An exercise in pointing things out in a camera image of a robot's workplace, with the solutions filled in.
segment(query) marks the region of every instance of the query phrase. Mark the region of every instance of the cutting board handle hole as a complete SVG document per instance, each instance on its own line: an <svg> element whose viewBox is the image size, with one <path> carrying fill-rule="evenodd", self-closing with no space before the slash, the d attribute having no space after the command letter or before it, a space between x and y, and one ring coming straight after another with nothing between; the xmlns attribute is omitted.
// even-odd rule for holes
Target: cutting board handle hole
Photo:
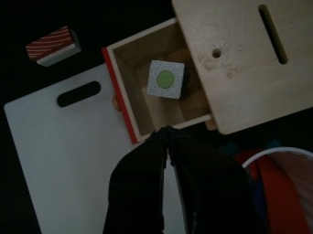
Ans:
<svg viewBox="0 0 313 234"><path fill-rule="evenodd" d="M220 50L218 48L215 48L212 51L211 51L211 56L212 58L218 59L220 57Z"/></svg>
<svg viewBox="0 0 313 234"><path fill-rule="evenodd" d="M274 48L274 51L277 53L277 59L281 64L286 64L289 62L289 58L285 52L285 48L282 46L279 37L278 37L278 32L275 28L275 24L269 12L267 5L259 5L259 15L261 19L263 21L263 26L270 38L270 42Z"/></svg>
<svg viewBox="0 0 313 234"><path fill-rule="evenodd" d="M101 86L99 82L92 81L91 83L75 88L73 90L63 93L57 97L57 105L60 107L65 107L87 98L91 96L96 95L101 90Z"/></svg>

